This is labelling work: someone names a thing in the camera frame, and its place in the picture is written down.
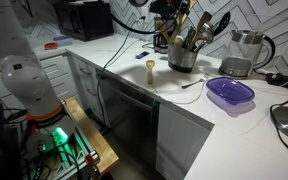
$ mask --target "stainless steel dishwasher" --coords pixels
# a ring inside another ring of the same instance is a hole
[[[100,89],[112,133],[155,168],[159,102],[107,75]]]

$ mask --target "green light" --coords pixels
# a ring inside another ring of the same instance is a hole
[[[55,130],[52,132],[52,136],[56,146],[62,145],[68,140],[67,134],[60,127],[55,128]]]

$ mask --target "purple plastic container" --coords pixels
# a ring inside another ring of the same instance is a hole
[[[248,102],[255,96],[252,89],[227,77],[211,79],[206,83],[206,87],[231,105]]]

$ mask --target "cabinet handle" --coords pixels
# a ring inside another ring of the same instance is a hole
[[[89,88],[87,88],[86,91],[87,91],[88,93],[92,94],[93,96],[97,96],[97,94],[96,94],[96,93],[92,93],[92,91],[91,91]]]
[[[82,71],[84,74],[86,74],[86,75],[92,75],[92,73],[91,72],[86,72],[86,71],[84,71],[84,68],[80,68],[80,71]]]

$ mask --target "wall outlet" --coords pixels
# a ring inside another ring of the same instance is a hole
[[[148,7],[142,7],[142,16],[145,16],[145,23],[148,23]]]

